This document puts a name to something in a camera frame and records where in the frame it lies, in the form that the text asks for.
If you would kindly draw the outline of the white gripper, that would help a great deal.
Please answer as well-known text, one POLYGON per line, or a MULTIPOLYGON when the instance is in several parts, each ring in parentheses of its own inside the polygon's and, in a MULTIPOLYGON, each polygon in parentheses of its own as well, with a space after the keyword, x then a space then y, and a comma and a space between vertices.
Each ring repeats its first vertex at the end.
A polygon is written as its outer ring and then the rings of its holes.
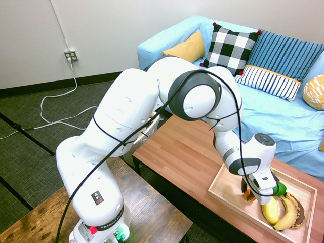
MULTIPOLYGON (((271 170, 264 173, 252 173, 248 175, 250 188, 253 189, 253 194, 261 205, 265 205, 271 201, 273 188, 277 186, 277 182, 271 170)), ((241 181, 241 192, 245 200, 248 200, 250 190, 248 189, 245 180, 241 181)))

